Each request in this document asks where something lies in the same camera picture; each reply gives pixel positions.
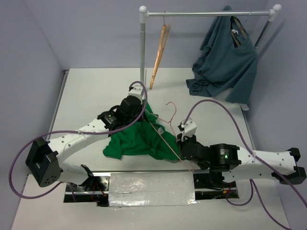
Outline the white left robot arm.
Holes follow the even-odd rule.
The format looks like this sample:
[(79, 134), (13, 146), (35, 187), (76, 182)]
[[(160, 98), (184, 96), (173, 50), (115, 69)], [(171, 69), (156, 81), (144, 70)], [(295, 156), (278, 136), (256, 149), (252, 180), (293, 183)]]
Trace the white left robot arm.
[(84, 164), (71, 165), (65, 160), (87, 146), (122, 131), (133, 121), (140, 121), (144, 108), (142, 96), (129, 95), (119, 105), (97, 116), (74, 133), (45, 141), (33, 141), (26, 166), (40, 187), (56, 181), (76, 184), (83, 191), (92, 189), (99, 179)]

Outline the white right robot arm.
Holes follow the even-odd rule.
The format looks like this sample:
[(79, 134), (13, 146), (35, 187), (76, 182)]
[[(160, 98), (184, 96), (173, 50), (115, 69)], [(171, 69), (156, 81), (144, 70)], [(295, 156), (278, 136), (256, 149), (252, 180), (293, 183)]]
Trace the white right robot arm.
[(196, 136), (177, 136), (176, 143), (180, 156), (198, 165), (201, 169), (200, 181), (220, 187), (223, 183), (239, 180), (270, 179), (281, 184), (301, 184), (307, 175), (297, 162), (300, 152), (291, 148), (285, 152), (255, 151), (231, 144), (204, 146)]

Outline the green t shirt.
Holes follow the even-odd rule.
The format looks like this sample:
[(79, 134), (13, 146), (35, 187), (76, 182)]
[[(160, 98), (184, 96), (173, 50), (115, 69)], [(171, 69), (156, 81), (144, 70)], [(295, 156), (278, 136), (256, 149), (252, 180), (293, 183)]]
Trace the green t shirt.
[(156, 160), (178, 161), (176, 137), (157, 122), (158, 114), (154, 114), (149, 105), (144, 115), (143, 121), (113, 134), (103, 154), (118, 160), (124, 155), (149, 155)]

